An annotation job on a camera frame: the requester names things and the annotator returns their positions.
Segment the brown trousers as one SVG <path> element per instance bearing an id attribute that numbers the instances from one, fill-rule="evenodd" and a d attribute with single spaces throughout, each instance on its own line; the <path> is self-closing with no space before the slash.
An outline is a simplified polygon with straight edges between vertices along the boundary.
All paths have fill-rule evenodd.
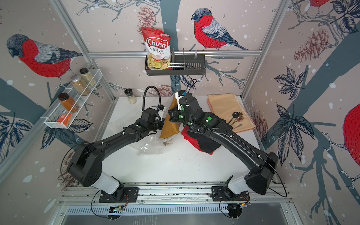
<path id="1" fill-rule="evenodd" d="M 177 135 L 179 131 L 180 124 L 170 122 L 169 110 L 176 107 L 177 108 L 177 99 L 174 95 L 166 102 L 166 117 L 165 122 L 161 131 L 160 139 L 169 139 L 175 135 Z"/>

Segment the clear plastic vacuum bag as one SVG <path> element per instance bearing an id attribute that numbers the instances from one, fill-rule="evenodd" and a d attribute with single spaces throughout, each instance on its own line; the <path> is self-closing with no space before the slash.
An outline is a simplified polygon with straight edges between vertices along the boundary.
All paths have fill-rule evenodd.
<path id="1" fill-rule="evenodd" d="M 163 154 L 165 150 L 170 149 L 170 146 L 173 144 L 175 135 L 168 138 L 161 138 L 160 133 L 155 135 L 150 135 L 143 138 L 140 141 L 137 141 L 130 146 L 136 149 L 139 154 L 145 155 L 154 155 L 154 154 Z"/>

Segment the red trousers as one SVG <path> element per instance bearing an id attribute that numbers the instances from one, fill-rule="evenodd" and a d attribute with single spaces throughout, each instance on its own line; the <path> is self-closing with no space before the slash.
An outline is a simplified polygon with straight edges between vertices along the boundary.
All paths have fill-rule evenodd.
<path id="1" fill-rule="evenodd" d="M 213 152 L 218 148 L 217 145 L 212 146 L 211 144 L 207 143 L 205 141 L 205 138 L 201 137 L 198 134 L 190 135 L 188 133 L 188 130 L 189 126 L 185 126 L 184 129 L 181 131 L 181 134 L 183 135 L 184 139 L 189 141 L 191 145 L 194 146 L 197 150 L 212 155 Z"/>

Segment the black trousers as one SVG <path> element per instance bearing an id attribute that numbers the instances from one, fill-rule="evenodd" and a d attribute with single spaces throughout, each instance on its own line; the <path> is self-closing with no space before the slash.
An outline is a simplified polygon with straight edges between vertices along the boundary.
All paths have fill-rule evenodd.
<path id="1" fill-rule="evenodd" d="M 221 145 L 203 135 L 190 132 L 187 127 L 181 132 L 184 139 L 189 141 L 197 150 L 212 155 Z"/>

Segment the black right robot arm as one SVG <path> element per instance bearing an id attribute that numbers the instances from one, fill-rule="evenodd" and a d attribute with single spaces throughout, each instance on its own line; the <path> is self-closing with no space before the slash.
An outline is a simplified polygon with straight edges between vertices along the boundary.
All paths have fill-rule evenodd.
<path id="1" fill-rule="evenodd" d="M 240 178 L 231 178 L 228 189 L 238 195 L 246 190 L 265 195 L 276 173 L 278 156 L 266 153 L 241 138 L 231 125 L 212 112 L 204 112 L 197 99 L 184 90 L 175 93 L 177 105 L 169 110 L 170 122 L 181 122 L 187 134 L 205 146 L 207 152 L 223 146 L 240 159 L 248 173 Z"/>

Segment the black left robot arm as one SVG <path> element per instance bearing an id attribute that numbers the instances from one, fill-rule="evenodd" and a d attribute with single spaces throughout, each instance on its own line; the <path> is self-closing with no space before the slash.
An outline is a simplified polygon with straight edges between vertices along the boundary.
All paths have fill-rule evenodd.
<path id="1" fill-rule="evenodd" d="M 103 161 L 121 148 L 156 134 L 164 125 L 163 114 L 147 108 L 135 123 L 121 132 L 100 141 L 79 144 L 67 167 L 68 173 L 84 187 L 92 186 L 109 195 L 122 192 L 122 183 L 103 172 Z"/>

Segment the Chuba cassava chips bag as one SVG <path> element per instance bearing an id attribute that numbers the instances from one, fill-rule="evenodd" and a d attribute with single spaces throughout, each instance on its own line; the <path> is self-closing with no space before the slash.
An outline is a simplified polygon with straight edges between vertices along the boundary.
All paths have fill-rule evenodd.
<path id="1" fill-rule="evenodd" d="M 171 37 L 162 30 L 142 27 L 147 52 L 146 69 L 167 70 L 171 66 Z"/>

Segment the black lid seasoning shaker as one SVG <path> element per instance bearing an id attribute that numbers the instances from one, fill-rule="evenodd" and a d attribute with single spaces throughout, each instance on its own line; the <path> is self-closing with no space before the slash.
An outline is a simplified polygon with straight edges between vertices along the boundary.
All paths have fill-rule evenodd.
<path id="1" fill-rule="evenodd" d="M 127 96 L 127 99 L 130 104 L 135 104 L 137 102 L 136 97 L 133 94 L 133 90 L 128 88 L 124 91 L 125 95 Z"/>

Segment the black spoon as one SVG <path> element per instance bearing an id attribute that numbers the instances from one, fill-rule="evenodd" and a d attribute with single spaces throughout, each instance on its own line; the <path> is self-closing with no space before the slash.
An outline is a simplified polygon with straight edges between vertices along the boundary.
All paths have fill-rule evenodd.
<path id="1" fill-rule="evenodd" d="M 240 115 L 241 115 L 240 112 L 233 112 L 232 118 L 231 118 L 231 120 L 228 122 L 228 124 L 230 124 L 230 122 L 232 122 L 234 119 L 237 119 L 238 117 L 240 117 Z"/>

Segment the copper spoon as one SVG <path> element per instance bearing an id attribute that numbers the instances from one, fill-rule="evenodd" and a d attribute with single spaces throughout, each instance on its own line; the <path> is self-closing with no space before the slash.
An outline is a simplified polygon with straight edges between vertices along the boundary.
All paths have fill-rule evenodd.
<path id="1" fill-rule="evenodd" d="M 244 120 L 244 117 L 243 117 L 243 116 L 239 116 L 239 117 L 237 117 L 236 120 L 232 123 L 232 125 L 234 125 L 234 124 L 237 123 L 237 122 L 241 122 L 241 121 L 243 121 L 243 120 Z"/>

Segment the iridescent rainbow spoon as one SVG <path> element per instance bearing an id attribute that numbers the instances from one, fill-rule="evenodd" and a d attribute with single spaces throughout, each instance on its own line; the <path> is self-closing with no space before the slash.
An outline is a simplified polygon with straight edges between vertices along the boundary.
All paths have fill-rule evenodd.
<path id="1" fill-rule="evenodd" d="M 239 112 L 239 116 L 238 116 L 238 118 L 240 118 L 240 119 L 243 119 L 244 117 L 243 117 L 243 113 L 242 112 Z"/>

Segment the beige spice jar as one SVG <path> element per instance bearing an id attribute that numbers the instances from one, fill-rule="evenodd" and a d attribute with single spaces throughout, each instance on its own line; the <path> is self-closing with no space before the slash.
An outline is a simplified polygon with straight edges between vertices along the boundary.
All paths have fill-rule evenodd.
<path id="1" fill-rule="evenodd" d="M 80 76 L 75 75 L 71 77 L 72 85 L 74 89 L 81 96 L 88 96 L 90 94 L 90 89 L 87 87 L 87 83 L 81 79 Z"/>

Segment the pale spice jar black lid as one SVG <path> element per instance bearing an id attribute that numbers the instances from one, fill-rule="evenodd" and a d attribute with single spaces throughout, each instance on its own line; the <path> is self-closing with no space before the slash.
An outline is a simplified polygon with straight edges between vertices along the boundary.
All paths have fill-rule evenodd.
<path id="1" fill-rule="evenodd" d="M 97 81 L 94 78 L 93 74 L 87 68 L 80 69 L 80 76 L 91 87 L 95 86 L 96 83 L 97 83 Z"/>

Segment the small orange box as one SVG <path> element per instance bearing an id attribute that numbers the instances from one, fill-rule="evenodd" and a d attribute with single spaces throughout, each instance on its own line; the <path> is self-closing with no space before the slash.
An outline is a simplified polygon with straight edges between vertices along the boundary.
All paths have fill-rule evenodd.
<path id="1" fill-rule="evenodd" d="M 70 124 L 71 119 L 72 119 L 72 114 L 66 113 L 66 114 L 62 114 L 57 122 L 63 124 L 64 126 L 67 126 Z"/>

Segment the orange spice jar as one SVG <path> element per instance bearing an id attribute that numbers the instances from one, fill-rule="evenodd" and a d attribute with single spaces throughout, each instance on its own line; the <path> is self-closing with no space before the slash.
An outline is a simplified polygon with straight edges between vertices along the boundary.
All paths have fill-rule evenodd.
<path id="1" fill-rule="evenodd" d="M 79 106 L 77 105 L 76 101 L 68 93 L 61 93 L 58 96 L 58 100 L 70 113 L 75 113 L 79 109 Z"/>

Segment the clear acrylic wall shelf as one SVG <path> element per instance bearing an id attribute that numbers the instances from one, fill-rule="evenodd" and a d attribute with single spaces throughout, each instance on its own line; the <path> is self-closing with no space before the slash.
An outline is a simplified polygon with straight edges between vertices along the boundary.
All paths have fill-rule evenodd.
<path id="1" fill-rule="evenodd" d="M 46 117 L 45 124 L 49 128 L 70 128 L 102 76 L 99 69 L 87 68 L 81 69 L 78 75 L 72 76 L 70 87 L 58 95 L 58 103 Z"/>

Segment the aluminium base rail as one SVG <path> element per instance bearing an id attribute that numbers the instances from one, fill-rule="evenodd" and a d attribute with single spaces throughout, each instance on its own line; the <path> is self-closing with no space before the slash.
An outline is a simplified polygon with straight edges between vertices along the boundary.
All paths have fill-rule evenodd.
<path id="1" fill-rule="evenodd" d="M 121 202 L 111 202 L 104 194 L 90 189 L 88 195 L 78 195 L 79 203 L 65 200 L 62 216 L 101 216 L 116 219 L 121 216 L 152 216 L 172 214 L 215 214 L 227 216 L 241 208 L 268 203 L 280 204 L 283 212 L 290 208 L 292 200 L 270 190 L 266 195 L 245 191 L 235 197 L 227 197 L 222 183 L 192 183 L 166 185 L 126 186 L 126 196 Z"/>

